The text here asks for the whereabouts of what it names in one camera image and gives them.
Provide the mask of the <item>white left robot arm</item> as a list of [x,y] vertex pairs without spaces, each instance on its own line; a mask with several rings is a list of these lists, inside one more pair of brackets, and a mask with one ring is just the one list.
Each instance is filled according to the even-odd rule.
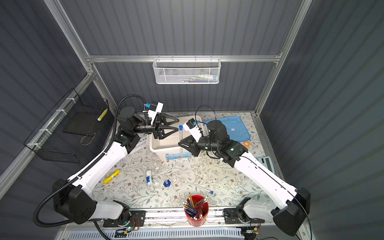
[[[108,145],[77,173],[66,180],[59,179],[55,182],[53,192],[42,200],[33,213],[36,226],[53,228],[69,223],[81,225],[100,220],[117,221],[122,227],[130,224],[132,216],[129,206],[119,201],[93,200],[91,194],[94,187],[116,163],[134,150],[141,134],[163,140],[179,130],[174,127],[179,119],[163,113],[163,103],[151,104],[139,95],[131,96],[142,101],[144,115],[140,116],[134,107],[125,107],[122,110],[116,108],[112,138]],[[54,202],[54,210],[66,217],[65,221],[45,223],[40,220],[40,211],[50,200]]]

